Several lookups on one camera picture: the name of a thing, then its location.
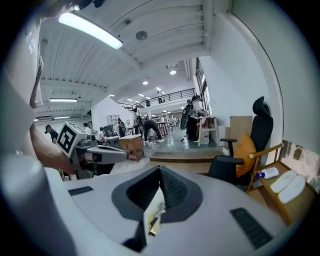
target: black office chair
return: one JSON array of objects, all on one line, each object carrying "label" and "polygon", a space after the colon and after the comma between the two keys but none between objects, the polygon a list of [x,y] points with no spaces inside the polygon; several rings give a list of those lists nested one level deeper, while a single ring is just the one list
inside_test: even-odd
[{"label": "black office chair", "polygon": [[[252,106],[252,110],[256,116],[253,119],[250,138],[254,143],[256,152],[260,152],[265,149],[274,127],[274,120],[270,116],[268,106],[264,104],[264,99],[264,96],[258,98]],[[253,164],[251,170],[246,174],[237,178],[236,165],[244,164],[244,160],[242,158],[233,157],[234,148],[232,143],[236,142],[237,140],[234,138],[222,138],[220,141],[228,143],[230,156],[215,156],[212,160],[208,176],[229,182],[234,185],[248,186],[255,165]]]}]

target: balcony railing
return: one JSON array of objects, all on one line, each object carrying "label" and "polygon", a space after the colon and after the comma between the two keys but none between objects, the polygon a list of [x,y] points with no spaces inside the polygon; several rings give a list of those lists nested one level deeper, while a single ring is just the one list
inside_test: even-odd
[{"label": "balcony railing", "polygon": [[169,94],[159,95],[158,97],[154,97],[151,99],[147,99],[144,101],[141,101],[137,104],[125,104],[125,103],[118,103],[122,105],[125,109],[133,110],[134,108],[147,108],[147,107],[154,107],[156,105],[171,102],[179,99],[186,99],[185,103],[187,104],[187,99],[190,99],[195,95],[195,89],[187,89],[187,90],[180,90]]}]

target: orange cushion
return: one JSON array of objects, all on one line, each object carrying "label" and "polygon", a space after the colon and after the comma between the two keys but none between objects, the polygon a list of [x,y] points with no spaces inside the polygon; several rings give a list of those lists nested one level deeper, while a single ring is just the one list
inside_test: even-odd
[{"label": "orange cushion", "polygon": [[257,152],[256,147],[248,133],[244,133],[241,140],[238,142],[234,158],[242,158],[244,160],[243,165],[236,166],[236,177],[240,177],[249,172],[255,163],[255,159],[249,159],[249,154]]}]

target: ceiling light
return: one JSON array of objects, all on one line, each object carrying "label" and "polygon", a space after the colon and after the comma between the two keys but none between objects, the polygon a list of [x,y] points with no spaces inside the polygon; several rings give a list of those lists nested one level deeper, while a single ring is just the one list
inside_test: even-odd
[{"label": "ceiling light", "polygon": [[60,117],[55,117],[54,119],[63,119],[63,118],[70,118],[70,116],[60,116]]},{"label": "ceiling light", "polygon": [[81,18],[72,13],[64,13],[59,17],[59,22],[67,26],[73,27],[77,30],[81,30],[118,50],[124,44],[116,37],[89,22],[88,20]]},{"label": "ceiling light", "polygon": [[51,98],[51,102],[77,102],[76,98]]}]

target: white slipper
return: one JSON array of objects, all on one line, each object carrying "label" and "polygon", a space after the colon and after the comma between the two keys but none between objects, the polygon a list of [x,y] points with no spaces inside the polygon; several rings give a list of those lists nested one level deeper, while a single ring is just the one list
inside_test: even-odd
[{"label": "white slipper", "polygon": [[296,177],[298,174],[294,170],[288,170],[282,174],[274,183],[271,184],[270,188],[276,194],[284,190],[286,186]]},{"label": "white slipper", "polygon": [[300,195],[306,186],[306,179],[302,175],[294,177],[289,185],[278,194],[281,203],[286,204]]}]

